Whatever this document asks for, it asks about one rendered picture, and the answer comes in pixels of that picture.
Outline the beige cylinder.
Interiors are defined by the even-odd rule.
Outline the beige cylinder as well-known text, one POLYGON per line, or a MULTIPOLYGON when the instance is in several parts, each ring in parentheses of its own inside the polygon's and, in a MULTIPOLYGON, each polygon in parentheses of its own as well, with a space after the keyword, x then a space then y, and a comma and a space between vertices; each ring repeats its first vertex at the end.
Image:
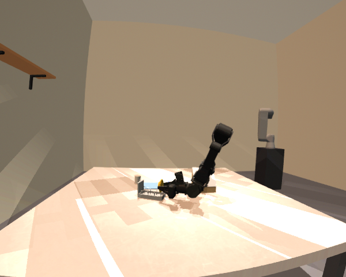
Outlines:
POLYGON ((137 184, 138 182, 140 182, 140 180, 141 180, 141 176, 140 175, 135 175, 134 183, 137 184))

